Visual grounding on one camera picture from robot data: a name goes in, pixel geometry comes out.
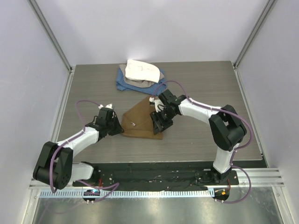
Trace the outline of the brown cloth napkin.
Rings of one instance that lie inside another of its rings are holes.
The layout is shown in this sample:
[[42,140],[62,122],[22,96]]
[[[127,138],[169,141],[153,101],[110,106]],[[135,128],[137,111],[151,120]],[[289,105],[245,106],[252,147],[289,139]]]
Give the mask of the brown cloth napkin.
[[163,134],[153,134],[153,122],[150,114],[155,111],[154,106],[150,105],[150,97],[144,98],[122,116],[121,126],[124,129],[123,136],[131,138],[162,140]]

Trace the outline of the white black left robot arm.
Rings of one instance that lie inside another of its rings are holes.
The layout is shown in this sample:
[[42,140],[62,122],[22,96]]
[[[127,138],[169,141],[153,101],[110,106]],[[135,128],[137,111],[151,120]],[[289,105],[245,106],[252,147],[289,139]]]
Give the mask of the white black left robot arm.
[[73,163],[73,158],[107,135],[123,133],[115,111],[102,107],[98,116],[77,134],[60,142],[46,142],[33,171],[33,179],[52,187],[52,191],[63,189],[69,182],[83,180],[95,186],[100,179],[96,167],[88,162]]

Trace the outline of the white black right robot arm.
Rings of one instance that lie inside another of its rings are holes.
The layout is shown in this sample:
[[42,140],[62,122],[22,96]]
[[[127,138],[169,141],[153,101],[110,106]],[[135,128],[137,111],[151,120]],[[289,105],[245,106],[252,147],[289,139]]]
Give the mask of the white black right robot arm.
[[149,104],[155,107],[150,114],[155,135],[172,126],[172,119],[177,115],[192,117],[209,125],[217,152],[208,182],[224,183],[232,170],[234,150],[247,134],[234,107],[201,104],[186,95],[176,97],[170,90],[165,90],[157,98],[150,97]]

